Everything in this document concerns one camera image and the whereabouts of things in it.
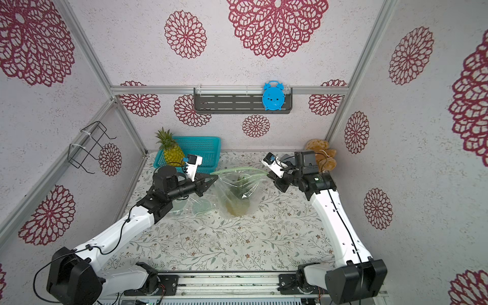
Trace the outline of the zip-top bag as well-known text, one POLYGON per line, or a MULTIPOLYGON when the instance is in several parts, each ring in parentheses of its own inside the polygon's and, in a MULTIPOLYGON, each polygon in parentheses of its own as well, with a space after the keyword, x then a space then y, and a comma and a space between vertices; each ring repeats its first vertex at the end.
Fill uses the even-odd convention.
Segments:
POLYGON ((199 216, 211 212, 215 207, 215 195, 205 194, 203 197, 199 197, 192 194, 183 199, 173 201, 173 208, 167 214, 167 217, 199 216))
POLYGON ((267 171, 253 167, 235 167, 212 172, 218 180, 212 185, 217 205, 228 218, 250 216, 258 210, 262 181, 267 171))

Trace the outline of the yellow pineapple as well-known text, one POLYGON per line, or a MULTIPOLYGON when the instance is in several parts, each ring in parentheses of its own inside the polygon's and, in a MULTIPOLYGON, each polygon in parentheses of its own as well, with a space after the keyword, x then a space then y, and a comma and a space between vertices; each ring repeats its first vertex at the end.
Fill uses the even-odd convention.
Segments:
POLYGON ((158 139, 157 143, 160 145, 160 150, 163 151, 166 164, 171 166, 182 166, 185 154, 174 139, 173 133, 170 130, 161 128, 156 132, 156 137, 158 139))

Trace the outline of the greenish pineapple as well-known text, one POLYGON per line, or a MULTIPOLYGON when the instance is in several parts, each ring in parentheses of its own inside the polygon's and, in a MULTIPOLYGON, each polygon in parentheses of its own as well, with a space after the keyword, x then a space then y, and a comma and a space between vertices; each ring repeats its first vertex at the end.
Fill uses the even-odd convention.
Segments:
POLYGON ((242 217, 250 208, 250 190, 248 175, 238 175, 227 183, 224 206, 233 217, 242 217))

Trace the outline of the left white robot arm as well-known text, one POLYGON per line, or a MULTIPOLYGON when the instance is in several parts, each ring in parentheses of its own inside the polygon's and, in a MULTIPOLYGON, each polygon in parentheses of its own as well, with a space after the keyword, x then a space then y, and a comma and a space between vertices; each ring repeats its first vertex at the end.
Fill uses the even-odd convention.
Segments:
POLYGON ((162 220, 175 200, 191 194, 202 197, 218 181, 218 175, 201 174, 196 165, 178 172, 172 166, 155 170, 152 185, 119 221, 73 249, 62 247, 46 264, 47 292, 53 304, 95 304, 100 297, 140 290, 147 294, 158 286, 158 272, 146 263, 120 271, 103 271, 103 266, 137 235, 162 220))

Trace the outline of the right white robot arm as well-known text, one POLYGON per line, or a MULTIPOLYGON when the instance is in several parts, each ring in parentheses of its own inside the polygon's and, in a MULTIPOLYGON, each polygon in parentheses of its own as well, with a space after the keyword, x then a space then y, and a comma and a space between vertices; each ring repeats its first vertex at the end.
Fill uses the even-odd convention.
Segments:
POLYGON ((297 289, 304 294, 327 292, 335 304, 361 302, 376 297, 388 269, 374 259, 356 234, 341 204, 339 192, 330 176, 321 172, 314 151, 298 151, 279 159, 268 153, 261 161, 269 168, 268 177, 282 193, 291 186, 302 191, 316 210, 334 251, 335 269, 321 263, 302 264, 295 279, 282 283, 281 292, 297 289))

